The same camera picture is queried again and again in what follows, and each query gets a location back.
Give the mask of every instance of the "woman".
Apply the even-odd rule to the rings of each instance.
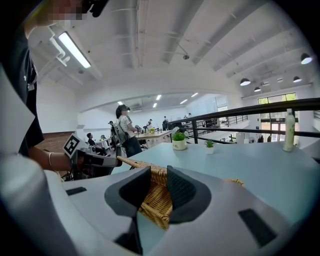
[[[137,132],[138,130],[133,127],[132,121],[128,116],[128,110],[129,108],[126,107],[126,105],[119,105],[115,111],[115,115],[118,129],[127,135],[126,141],[121,141],[120,143],[125,148],[126,156],[129,158],[142,152],[142,149],[134,134],[134,132]]]

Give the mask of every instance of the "white shirt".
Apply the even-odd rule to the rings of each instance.
[[[132,121],[128,115],[121,115],[117,120],[116,120],[117,125],[119,125],[124,132],[127,132],[129,134],[129,137],[132,138],[135,136],[134,132],[132,130],[129,130],[128,125],[132,124]]]

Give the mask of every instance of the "potted plant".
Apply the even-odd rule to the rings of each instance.
[[[212,155],[214,153],[215,145],[211,140],[207,140],[205,143],[205,153]]]
[[[185,150],[187,148],[186,136],[182,132],[176,132],[172,136],[172,148],[174,150]]]

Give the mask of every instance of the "green plant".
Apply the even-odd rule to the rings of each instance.
[[[213,148],[215,146],[211,140],[206,140],[204,144],[207,148]]]
[[[186,135],[182,132],[176,132],[173,136],[172,139],[176,142],[183,141],[186,138]]]

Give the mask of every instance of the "white pot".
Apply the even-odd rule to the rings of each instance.
[[[180,140],[180,141],[172,141],[172,148],[174,150],[185,150],[187,148],[187,141],[184,140]]]
[[[214,147],[205,147],[205,153],[207,155],[212,155],[215,151],[215,148]]]

